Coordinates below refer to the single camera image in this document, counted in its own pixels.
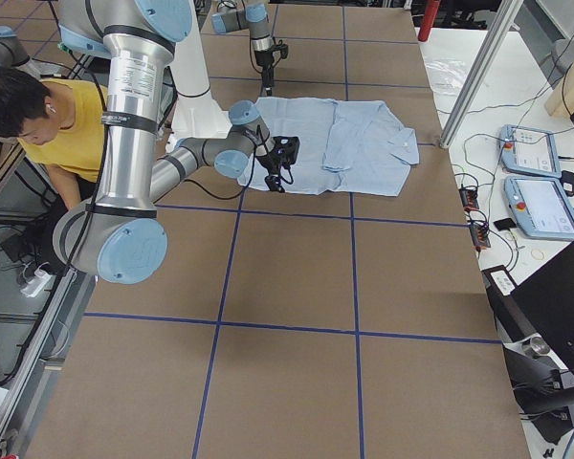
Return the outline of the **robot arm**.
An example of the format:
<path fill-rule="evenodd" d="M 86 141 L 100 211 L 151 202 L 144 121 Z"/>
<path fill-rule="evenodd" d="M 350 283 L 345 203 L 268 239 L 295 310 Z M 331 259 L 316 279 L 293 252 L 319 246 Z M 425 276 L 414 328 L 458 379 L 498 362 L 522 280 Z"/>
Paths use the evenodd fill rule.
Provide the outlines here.
<path fill-rule="evenodd" d="M 54 231 L 66 265 L 114 283 L 149 278 L 167 250 L 155 204 L 200 167 L 235 179 L 260 165 L 281 190 L 299 141 L 273 135 L 251 101 L 218 106 L 192 2 L 64 1 L 59 28 L 68 48 L 110 62 L 97 188 Z"/>
<path fill-rule="evenodd" d="M 271 96 L 275 88 L 275 67 L 288 57 L 289 47 L 272 32 L 266 3 L 220 1 L 210 23 L 218 34 L 249 33 L 249 54 L 253 69 L 261 77 L 261 96 Z"/>

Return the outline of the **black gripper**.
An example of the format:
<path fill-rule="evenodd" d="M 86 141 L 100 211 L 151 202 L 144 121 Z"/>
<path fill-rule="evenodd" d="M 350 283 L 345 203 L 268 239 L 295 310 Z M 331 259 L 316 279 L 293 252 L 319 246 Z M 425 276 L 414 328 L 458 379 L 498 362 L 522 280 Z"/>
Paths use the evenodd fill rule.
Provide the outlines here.
<path fill-rule="evenodd" d="M 292 181 L 282 177 L 280 171 L 282 169 L 290 170 L 291 166 L 296 163 L 300 141 L 299 137 L 296 136 L 274 136 L 272 140 L 274 142 L 273 148 L 269 149 L 263 145 L 265 154 L 260 156 L 261 165 L 270 174 L 265 177 L 264 182 L 269 190 L 284 193 L 284 184 L 290 185 Z"/>
<path fill-rule="evenodd" d="M 273 69 L 280 60 L 288 57 L 288 45 L 283 41 L 272 41 L 264 49 L 254 49 L 254 57 L 256 64 L 262 71 L 260 94 L 272 95 L 274 90 Z"/>

